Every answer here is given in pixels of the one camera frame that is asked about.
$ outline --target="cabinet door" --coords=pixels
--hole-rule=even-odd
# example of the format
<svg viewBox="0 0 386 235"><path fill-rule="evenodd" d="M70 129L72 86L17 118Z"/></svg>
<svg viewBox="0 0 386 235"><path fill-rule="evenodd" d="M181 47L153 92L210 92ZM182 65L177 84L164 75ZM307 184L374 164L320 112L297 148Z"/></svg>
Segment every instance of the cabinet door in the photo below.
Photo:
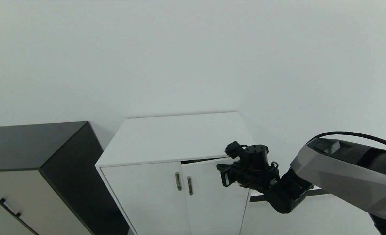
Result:
<svg viewBox="0 0 386 235"><path fill-rule="evenodd" d="M137 235L190 235L180 162L101 168ZM178 190L175 173L180 174Z"/></svg>
<svg viewBox="0 0 386 235"><path fill-rule="evenodd" d="M217 164L231 164L231 158L215 159L182 165L187 208L192 235L239 235L245 207L249 201L248 189L234 183L222 185Z"/></svg>

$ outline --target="white cabinet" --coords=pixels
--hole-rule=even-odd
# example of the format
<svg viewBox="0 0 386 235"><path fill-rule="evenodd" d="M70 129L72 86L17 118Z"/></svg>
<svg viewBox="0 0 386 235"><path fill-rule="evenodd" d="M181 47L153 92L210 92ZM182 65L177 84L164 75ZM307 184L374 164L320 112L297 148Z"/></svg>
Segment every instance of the white cabinet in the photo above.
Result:
<svg viewBox="0 0 386 235"><path fill-rule="evenodd" d="M233 141L254 144L238 113L127 119L96 168L137 235L239 235L250 190L216 169Z"/></svg>

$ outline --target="drawer handle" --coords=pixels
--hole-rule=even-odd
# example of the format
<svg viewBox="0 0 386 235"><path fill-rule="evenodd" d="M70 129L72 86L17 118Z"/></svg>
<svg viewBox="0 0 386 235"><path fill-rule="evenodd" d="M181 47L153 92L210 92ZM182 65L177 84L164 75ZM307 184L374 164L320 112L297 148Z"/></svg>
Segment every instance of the drawer handle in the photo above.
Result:
<svg viewBox="0 0 386 235"><path fill-rule="evenodd" d="M190 193L190 195L193 195L192 178L191 177L187 177L187 183L189 184L189 193Z"/></svg>
<svg viewBox="0 0 386 235"><path fill-rule="evenodd" d="M178 172L175 173L175 183L177 185L177 189L181 191L180 174Z"/></svg>
<svg viewBox="0 0 386 235"><path fill-rule="evenodd" d="M5 207L6 210L9 210L12 214L14 214L6 205L5 205L5 202L6 202L6 199L2 198L0 199L0 203L2 204L3 207ZM14 214L17 218L19 218L22 213L20 213L20 211L16 214Z"/></svg>

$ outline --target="black metal bar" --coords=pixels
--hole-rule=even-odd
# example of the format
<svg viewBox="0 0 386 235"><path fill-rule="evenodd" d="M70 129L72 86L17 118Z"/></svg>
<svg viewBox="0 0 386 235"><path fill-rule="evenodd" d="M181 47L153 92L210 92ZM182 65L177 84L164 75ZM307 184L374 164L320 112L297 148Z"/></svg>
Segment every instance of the black metal bar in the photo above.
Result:
<svg viewBox="0 0 386 235"><path fill-rule="evenodd" d="M35 230L33 230L31 227L29 227L25 222L23 222L23 220L21 220L19 217L20 217L20 213L17 213L17 214L14 214L13 211L11 211L5 204L4 202L6 202L6 199L2 198L0 199L0 206L3 207L9 214L11 214L15 219L17 219L23 226L25 226L27 229L29 229L30 232L32 232L33 234L35 235L39 235L37 232L35 232Z"/></svg>
<svg viewBox="0 0 386 235"><path fill-rule="evenodd" d="M330 194L327 191L323 189L315 189L315 190L309 190L307 196L316 196L316 195L325 195ZM265 202L266 199L264 198L264 195L258 195L258 196L251 196L251 199L249 202Z"/></svg>

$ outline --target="cabinet door handle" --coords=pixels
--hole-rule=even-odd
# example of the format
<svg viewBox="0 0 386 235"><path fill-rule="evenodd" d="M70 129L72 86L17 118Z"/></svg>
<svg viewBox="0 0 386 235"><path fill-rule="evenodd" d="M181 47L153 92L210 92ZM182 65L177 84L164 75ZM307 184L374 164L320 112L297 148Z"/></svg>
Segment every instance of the cabinet door handle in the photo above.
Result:
<svg viewBox="0 0 386 235"><path fill-rule="evenodd" d="M180 174L178 172L175 173L175 184L177 185L177 189L181 191Z"/></svg>
<svg viewBox="0 0 386 235"><path fill-rule="evenodd" d="M189 193L190 193L190 195L193 195L192 178L191 177L187 177L187 183L189 184Z"/></svg>

